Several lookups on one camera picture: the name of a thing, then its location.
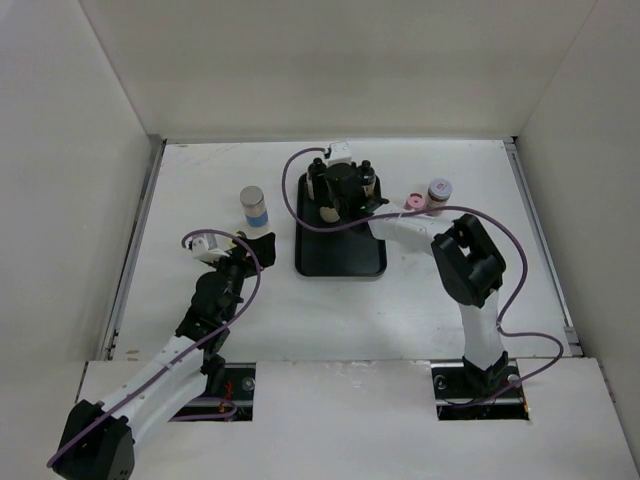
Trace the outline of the black cap brown spice bottle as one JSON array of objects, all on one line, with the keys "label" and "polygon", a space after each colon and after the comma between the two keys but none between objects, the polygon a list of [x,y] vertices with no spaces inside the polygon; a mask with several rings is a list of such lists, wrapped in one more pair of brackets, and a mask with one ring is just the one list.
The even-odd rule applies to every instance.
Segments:
[{"label": "black cap brown spice bottle", "polygon": [[367,198],[373,198],[375,196],[377,175],[371,162],[369,160],[363,160],[357,167],[357,172],[364,195]]}]

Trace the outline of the grey grinder cap salt jar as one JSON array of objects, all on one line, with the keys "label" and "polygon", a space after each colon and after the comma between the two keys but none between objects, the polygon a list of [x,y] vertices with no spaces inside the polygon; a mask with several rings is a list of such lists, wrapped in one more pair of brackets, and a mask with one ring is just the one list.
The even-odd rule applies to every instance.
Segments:
[{"label": "grey grinder cap salt jar", "polygon": [[323,205],[319,207],[319,214],[321,219],[329,224],[337,223],[340,220],[340,215],[334,205]]}]

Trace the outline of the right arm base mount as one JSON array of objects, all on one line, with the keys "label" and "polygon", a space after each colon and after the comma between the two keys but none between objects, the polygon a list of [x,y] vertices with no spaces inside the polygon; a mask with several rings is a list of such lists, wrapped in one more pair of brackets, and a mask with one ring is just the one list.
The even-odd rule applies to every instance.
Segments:
[{"label": "right arm base mount", "polygon": [[486,371],[467,362],[432,362],[436,414],[441,421],[529,420],[520,371],[506,353]]}]

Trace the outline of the silver cap blue label jar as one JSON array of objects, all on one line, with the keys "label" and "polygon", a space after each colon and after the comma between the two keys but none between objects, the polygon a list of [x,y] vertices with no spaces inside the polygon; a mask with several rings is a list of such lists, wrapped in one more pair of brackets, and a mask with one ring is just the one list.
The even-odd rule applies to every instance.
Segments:
[{"label": "silver cap blue label jar", "polygon": [[239,195],[244,216],[251,228],[263,228],[269,222],[263,191],[254,185],[244,187]]}]

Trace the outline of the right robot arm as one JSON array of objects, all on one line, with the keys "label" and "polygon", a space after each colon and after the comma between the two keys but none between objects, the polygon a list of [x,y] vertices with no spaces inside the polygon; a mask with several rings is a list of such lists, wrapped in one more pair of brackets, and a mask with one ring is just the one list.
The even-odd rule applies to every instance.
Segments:
[{"label": "right robot arm", "polygon": [[367,162],[335,163],[318,175],[313,190],[326,190],[324,198],[352,231],[434,258],[443,288],[461,312],[464,384],[475,397],[493,393],[508,363],[497,327],[506,261],[476,216],[446,221],[404,210],[375,193],[370,184],[376,180]]}]

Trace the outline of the black cap white powder bottle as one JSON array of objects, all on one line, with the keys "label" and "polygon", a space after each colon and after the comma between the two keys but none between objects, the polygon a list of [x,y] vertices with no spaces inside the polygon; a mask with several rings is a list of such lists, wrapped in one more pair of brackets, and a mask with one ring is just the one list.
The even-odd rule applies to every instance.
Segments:
[{"label": "black cap white powder bottle", "polygon": [[327,184],[324,178],[326,164],[320,157],[313,159],[306,173],[308,196],[312,201],[323,202],[327,196]]}]

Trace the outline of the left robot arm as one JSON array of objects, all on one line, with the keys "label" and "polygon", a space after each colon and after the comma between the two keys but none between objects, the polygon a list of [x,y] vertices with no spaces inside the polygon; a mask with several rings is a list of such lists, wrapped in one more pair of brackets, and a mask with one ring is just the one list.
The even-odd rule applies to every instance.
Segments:
[{"label": "left robot arm", "polygon": [[242,295],[247,279],[261,281],[275,263],[276,237],[255,239],[199,229],[184,235],[181,246],[208,265],[173,336],[161,351],[124,385],[91,403],[79,401],[69,412],[60,444],[47,466],[64,479],[128,479],[136,452],[158,428],[180,421],[192,399],[214,398],[224,387],[219,351],[231,325],[251,306],[257,293]]}]

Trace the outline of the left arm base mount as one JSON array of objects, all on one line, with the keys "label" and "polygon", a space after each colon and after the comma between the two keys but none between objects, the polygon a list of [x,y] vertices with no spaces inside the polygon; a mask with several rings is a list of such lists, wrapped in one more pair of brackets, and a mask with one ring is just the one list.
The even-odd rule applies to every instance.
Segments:
[{"label": "left arm base mount", "polygon": [[182,422],[243,422],[253,419],[257,365],[222,363],[209,376],[202,394],[189,401],[172,418]]}]

